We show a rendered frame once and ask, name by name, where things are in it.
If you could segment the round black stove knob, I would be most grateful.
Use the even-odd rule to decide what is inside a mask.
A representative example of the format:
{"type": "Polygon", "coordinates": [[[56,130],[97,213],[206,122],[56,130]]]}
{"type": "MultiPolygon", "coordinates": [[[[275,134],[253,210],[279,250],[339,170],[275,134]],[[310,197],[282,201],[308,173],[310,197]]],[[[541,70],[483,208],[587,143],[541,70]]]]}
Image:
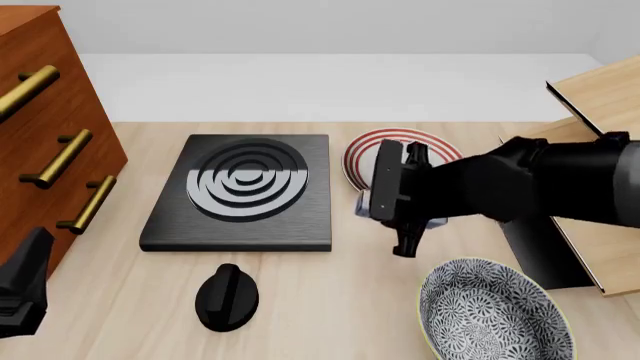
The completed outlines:
{"type": "Polygon", "coordinates": [[[248,323],[257,311],[259,292],[254,279],[239,266],[224,263],[199,288],[195,311],[213,332],[231,332],[248,323]]]}

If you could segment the wooden slat tray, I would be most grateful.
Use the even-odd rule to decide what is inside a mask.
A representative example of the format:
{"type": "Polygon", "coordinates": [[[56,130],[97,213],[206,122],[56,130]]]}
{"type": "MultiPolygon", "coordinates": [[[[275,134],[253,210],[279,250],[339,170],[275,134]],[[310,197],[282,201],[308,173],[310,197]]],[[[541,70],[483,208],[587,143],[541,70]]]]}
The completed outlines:
{"type": "MultiPolygon", "coordinates": [[[[547,86],[572,116],[502,138],[553,143],[627,131],[640,140],[640,55],[547,86]]],[[[640,229],[535,215],[502,224],[523,271],[547,290],[594,287],[604,297],[640,292],[640,229]]]]}

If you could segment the wooden cabinet drawer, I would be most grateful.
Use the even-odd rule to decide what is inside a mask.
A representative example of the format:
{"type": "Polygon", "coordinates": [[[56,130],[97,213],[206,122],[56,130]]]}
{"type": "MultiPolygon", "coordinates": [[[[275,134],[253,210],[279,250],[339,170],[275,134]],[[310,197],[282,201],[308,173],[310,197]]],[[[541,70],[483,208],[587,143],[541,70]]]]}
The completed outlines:
{"type": "Polygon", "coordinates": [[[78,230],[59,229],[59,222],[77,221],[95,197],[107,176],[116,177],[127,163],[125,152],[107,120],[83,117],[57,121],[16,119],[0,125],[0,264],[36,227],[44,227],[55,238],[48,272],[54,272],[73,244],[78,230]],[[59,137],[77,137],[87,130],[86,143],[50,188],[20,182],[23,174],[39,175],[67,145],[59,137]]]}
{"type": "Polygon", "coordinates": [[[0,37],[0,96],[20,83],[18,74],[45,65],[57,68],[60,78],[0,124],[0,146],[53,131],[70,120],[83,98],[85,71],[57,13],[0,37]]]}
{"type": "Polygon", "coordinates": [[[109,124],[77,71],[52,65],[18,74],[0,93],[0,225],[9,233],[61,221],[76,182],[93,167],[109,124]]]}

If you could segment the black and white patterned bowl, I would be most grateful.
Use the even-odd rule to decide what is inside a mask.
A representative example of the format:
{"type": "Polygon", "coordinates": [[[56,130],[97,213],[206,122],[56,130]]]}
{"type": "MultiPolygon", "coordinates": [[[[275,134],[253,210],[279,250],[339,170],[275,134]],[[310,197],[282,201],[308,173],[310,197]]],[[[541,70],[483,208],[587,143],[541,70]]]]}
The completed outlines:
{"type": "Polygon", "coordinates": [[[531,278],[492,260],[436,266],[420,287],[417,313],[437,360],[577,360],[556,302],[531,278]]]}

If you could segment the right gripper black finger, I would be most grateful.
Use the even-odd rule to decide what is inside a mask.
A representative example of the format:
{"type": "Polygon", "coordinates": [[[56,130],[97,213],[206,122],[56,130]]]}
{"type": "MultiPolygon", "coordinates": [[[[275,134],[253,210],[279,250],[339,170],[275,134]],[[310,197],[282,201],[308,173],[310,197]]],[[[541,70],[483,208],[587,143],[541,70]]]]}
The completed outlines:
{"type": "Polygon", "coordinates": [[[398,257],[415,258],[422,236],[429,221],[395,221],[394,229],[398,239],[393,254],[398,257]]]}
{"type": "Polygon", "coordinates": [[[413,142],[406,146],[406,165],[414,167],[431,167],[429,161],[429,147],[424,143],[413,142]]]}

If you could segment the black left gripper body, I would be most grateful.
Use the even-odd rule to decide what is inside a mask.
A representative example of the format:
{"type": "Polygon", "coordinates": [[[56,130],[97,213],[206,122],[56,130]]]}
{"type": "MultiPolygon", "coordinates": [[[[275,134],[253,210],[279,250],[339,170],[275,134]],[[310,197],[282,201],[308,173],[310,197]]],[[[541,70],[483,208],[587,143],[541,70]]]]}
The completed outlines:
{"type": "Polygon", "coordinates": [[[48,308],[46,268],[0,266],[0,336],[36,334],[48,308]]]}

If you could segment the wooden cabinet with drawers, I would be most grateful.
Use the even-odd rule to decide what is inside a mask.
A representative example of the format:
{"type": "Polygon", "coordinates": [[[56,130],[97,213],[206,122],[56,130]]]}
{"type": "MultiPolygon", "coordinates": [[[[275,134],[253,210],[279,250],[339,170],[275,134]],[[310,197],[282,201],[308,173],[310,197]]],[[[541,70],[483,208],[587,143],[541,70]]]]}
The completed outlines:
{"type": "Polygon", "coordinates": [[[0,5],[0,264],[36,228],[55,269],[127,157],[56,5],[0,5]]]}

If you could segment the white plate with red rings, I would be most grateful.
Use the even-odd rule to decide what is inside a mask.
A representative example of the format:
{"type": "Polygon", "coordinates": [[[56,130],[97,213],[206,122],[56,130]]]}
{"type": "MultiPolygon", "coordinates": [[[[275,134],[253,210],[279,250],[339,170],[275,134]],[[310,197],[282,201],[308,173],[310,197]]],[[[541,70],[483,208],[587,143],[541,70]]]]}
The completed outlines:
{"type": "Polygon", "coordinates": [[[342,155],[343,173],[357,191],[370,189],[378,150],[383,140],[394,140],[402,144],[402,164],[409,156],[407,146],[410,143],[422,143],[428,147],[428,160],[433,167],[464,158],[451,143],[424,131],[410,128],[378,128],[367,131],[352,140],[342,155]]]}

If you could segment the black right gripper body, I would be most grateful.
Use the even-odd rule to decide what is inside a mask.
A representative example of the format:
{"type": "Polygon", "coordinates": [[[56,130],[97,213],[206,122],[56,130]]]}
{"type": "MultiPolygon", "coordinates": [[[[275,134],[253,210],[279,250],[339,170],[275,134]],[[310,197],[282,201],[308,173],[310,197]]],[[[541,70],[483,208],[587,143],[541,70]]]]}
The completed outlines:
{"type": "Polygon", "coordinates": [[[422,223],[425,226],[440,226],[441,219],[426,219],[423,209],[423,176],[424,173],[432,168],[431,164],[407,162],[403,165],[401,177],[401,191],[407,200],[402,201],[400,218],[405,222],[422,223]]]}

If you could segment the flat black stove plate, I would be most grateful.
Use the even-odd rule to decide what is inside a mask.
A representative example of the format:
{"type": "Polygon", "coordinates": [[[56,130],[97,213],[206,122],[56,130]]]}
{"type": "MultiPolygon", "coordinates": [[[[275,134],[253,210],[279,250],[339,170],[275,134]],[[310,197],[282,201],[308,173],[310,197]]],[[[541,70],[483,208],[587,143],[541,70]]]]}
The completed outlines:
{"type": "Polygon", "coordinates": [[[142,251],[330,251],[329,137],[190,135],[139,246],[142,251]]]}

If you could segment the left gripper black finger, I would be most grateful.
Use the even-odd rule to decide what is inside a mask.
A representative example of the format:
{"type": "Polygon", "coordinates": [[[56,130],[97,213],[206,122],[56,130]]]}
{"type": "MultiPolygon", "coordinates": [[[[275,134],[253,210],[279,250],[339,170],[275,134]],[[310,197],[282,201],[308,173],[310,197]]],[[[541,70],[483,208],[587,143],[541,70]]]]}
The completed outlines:
{"type": "Polygon", "coordinates": [[[35,227],[8,260],[10,281],[44,281],[54,237],[44,227],[35,227]]]}

